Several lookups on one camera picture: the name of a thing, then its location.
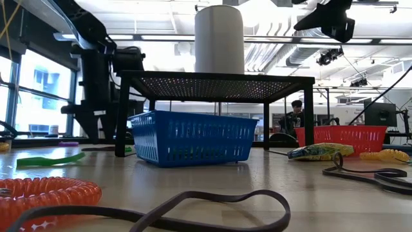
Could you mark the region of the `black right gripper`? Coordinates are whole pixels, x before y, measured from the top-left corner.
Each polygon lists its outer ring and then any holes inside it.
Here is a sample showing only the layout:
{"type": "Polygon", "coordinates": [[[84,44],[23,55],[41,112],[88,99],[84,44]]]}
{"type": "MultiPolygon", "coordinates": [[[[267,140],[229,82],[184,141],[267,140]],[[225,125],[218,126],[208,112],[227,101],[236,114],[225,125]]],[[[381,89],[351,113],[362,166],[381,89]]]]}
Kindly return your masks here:
{"type": "Polygon", "coordinates": [[[301,31],[322,27],[323,17],[336,20],[346,19],[346,11],[351,8],[352,1],[353,0],[330,0],[324,5],[318,3],[314,11],[294,25],[294,29],[301,31]]]}

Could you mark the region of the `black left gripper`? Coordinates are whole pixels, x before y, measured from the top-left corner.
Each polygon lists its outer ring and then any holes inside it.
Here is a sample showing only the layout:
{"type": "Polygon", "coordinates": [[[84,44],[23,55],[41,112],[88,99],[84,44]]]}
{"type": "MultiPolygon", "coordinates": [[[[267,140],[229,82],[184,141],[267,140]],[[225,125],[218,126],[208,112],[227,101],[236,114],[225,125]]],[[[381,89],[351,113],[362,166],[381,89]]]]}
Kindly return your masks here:
{"type": "Polygon", "coordinates": [[[109,89],[109,63],[103,53],[95,50],[82,50],[80,53],[80,67],[84,99],[81,104],[69,104],[61,108],[62,114],[73,115],[80,124],[89,140],[98,143],[98,119],[92,108],[103,108],[100,116],[102,129],[106,139],[113,139],[117,128],[119,103],[111,103],[109,89]]]}

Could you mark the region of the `yellow crayon box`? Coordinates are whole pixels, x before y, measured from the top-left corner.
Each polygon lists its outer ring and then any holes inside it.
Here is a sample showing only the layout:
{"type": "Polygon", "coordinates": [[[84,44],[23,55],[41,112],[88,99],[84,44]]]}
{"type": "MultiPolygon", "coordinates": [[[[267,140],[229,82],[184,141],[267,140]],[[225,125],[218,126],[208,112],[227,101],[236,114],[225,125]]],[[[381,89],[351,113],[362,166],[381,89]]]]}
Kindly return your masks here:
{"type": "Polygon", "coordinates": [[[350,145],[323,142],[296,148],[289,151],[287,157],[292,160],[331,161],[336,153],[347,157],[354,154],[355,150],[350,145]]]}

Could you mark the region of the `black perforated metal shelf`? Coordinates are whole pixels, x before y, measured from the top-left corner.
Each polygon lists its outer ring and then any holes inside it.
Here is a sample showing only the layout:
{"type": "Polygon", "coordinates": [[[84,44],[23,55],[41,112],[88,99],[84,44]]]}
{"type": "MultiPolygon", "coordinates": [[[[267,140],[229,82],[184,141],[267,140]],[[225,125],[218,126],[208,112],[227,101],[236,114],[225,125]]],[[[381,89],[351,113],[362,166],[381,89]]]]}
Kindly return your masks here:
{"type": "Polygon", "coordinates": [[[125,157],[127,104],[130,87],[156,101],[236,102],[263,105],[263,148],[270,148],[269,106],[279,99],[304,91],[305,144],[314,143],[314,77],[246,75],[227,73],[155,72],[126,70],[121,77],[115,155],[125,157]]]}

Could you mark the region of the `red-orange spiral coil tie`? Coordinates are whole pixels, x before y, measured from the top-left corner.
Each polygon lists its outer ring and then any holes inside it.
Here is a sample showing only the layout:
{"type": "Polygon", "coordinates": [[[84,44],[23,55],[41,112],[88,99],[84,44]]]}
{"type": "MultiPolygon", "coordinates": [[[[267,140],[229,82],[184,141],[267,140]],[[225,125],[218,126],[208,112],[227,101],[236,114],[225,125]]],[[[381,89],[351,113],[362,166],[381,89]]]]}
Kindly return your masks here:
{"type": "Polygon", "coordinates": [[[0,179],[0,189],[10,190],[0,197],[0,232],[5,232],[26,210],[41,206],[95,206],[101,188],[94,182],[67,177],[0,179]]]}

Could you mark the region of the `white cylindrical cup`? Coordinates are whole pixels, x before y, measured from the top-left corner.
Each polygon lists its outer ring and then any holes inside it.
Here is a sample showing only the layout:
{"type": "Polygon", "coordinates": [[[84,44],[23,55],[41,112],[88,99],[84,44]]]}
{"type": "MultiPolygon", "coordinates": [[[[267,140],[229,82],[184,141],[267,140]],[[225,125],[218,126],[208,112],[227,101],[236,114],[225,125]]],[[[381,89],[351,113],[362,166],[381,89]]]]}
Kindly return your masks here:
{"type": "Polygon", "coordinates": [[[200,73],[245,73],[243,18],[228,5],[208,6],[195,15],[195,68],[200,73]]]}

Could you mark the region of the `blue plastic basket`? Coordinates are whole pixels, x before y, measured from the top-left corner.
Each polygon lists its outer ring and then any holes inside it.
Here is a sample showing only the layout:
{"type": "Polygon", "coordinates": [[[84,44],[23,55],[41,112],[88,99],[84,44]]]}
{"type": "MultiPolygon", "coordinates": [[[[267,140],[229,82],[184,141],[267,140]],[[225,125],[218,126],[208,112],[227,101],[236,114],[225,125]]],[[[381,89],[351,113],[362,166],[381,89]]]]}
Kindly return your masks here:
{"type": "Polygon", "coordinates": [[[158,110],[129,120],[137,157],[161,168],[245,161],[258,123],[256,119],[158,110]]]}

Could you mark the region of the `person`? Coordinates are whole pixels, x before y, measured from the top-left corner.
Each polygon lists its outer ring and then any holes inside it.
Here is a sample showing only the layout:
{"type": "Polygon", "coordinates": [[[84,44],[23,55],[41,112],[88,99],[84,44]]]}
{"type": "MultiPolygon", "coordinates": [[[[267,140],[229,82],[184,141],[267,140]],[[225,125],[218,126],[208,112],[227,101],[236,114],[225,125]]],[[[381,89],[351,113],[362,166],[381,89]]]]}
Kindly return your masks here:
{"type": "Polygon", "coordinates": [[[304,128],[303,102],[295,100],[291,103],[293,111],[281,117],[279,124],[281,132],[292,137],[297,137],[296,128],[304,128]]]}

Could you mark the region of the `long ceiling light bar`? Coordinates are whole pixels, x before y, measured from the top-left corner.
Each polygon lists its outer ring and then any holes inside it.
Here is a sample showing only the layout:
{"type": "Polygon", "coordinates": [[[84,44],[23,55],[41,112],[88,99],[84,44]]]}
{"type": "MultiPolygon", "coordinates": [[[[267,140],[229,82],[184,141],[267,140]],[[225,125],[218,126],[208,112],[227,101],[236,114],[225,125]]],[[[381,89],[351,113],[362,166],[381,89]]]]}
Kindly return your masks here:
{"type": "MultiPolygon", "coordinates": [[[[116,42],[194,42],[194,35],[187,34],[113,34],[110,38],[116,42]]],[[[245,43],[265,44],[319,44],[319,45],[353,45],[353,46],[412,46],[412,39],[407,38],[352,38],[341,43],[329,37],[298,37],[298,36],[258,36],[248,35],[243,38],[245,43]]]]}

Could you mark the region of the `black computer monitor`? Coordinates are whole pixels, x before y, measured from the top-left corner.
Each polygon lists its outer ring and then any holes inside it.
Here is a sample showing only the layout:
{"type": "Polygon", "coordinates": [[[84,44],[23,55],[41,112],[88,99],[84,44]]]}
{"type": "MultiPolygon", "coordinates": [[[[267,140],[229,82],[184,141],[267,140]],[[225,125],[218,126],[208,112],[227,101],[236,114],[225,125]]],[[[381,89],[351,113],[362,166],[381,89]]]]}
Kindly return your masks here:
{"type": "Polygon", "coordinates": [[[365,125],[397,127],[397,109],[395,104],[375,102],[367,108],[369,103],[364,103],[365,125]]]}

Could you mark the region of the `red plastic basket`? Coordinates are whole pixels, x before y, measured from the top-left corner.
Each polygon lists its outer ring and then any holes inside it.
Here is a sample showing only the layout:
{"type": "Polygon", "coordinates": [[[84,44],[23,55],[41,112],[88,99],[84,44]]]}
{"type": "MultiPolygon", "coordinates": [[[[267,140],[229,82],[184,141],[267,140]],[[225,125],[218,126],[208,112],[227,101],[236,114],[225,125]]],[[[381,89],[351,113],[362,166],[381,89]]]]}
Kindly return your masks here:
{"type": "Polygon", "coordinates": [[[386,135],[386,126],[315,126],[314,143],[337,143],[350,145],[355,153],[351,157],[358,157],[364,152],[378,152],[382,150],[386,135]]]}

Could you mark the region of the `dark rubber band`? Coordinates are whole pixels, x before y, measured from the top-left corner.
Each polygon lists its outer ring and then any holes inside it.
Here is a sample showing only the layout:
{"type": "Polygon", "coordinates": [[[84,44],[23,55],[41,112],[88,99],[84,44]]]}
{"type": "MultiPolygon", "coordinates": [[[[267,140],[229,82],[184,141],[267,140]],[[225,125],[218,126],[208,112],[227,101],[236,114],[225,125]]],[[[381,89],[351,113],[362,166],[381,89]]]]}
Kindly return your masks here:
{"type": "Polygon", "coordinates": [[[401,169],[383,168],[367,171],[346,169],[340,152],[332,156],[332,162],[334,167],[322,170],[323,175],[365,182],[384,191],[412,196],[412,182],[402,180],[407,177],[407,173],[401,169]]]}
{"type": "Polygon", "coordinates": [[[291,219],[291,211],[288,201],[285,197],[275,191],[261,189],[244,195],[219,195],[202,191],[184,191],[146,214],[137,211],[100,206],[50,206],[32,208],[25,211],[14,223],[12,223],[7,229],[7,232],[19,232],[19,229],[25,222],[35,218],[61,215],[95,215],[126,220],[134,224],[129,232],[142,232],[149,226],[175,232],[282,232],[288,227],[291,219]],[[213,202],[235,203],[244,201],[255,195],[265,195],[277,200],[285,209],[285,214],[279,220],[271,224],[251,228],[218,226],[164,217],[166,213],[188,198],[209,200],[213,202]]]}

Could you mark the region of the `silver ventilation duct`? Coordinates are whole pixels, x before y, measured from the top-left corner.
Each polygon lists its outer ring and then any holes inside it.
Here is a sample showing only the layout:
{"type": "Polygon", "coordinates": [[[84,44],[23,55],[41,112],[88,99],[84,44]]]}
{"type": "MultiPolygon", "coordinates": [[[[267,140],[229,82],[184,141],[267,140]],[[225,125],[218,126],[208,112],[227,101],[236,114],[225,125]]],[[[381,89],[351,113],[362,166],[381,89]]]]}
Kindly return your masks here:
{"type": "MultiPolygon", "coordinates": [[[[320,28],[313,28],[309,30],[296,31],[293,36],[298,37],[324,37],[320,28]]],[[[284,44],[280,47],[272,60],[266,65],[266,68],[276,66],[281,62],[285,62],[286,66],[299,66],[304,61],[316,54],[320,50],[316,46],[303,46],[298,44],[284,44]]]]}

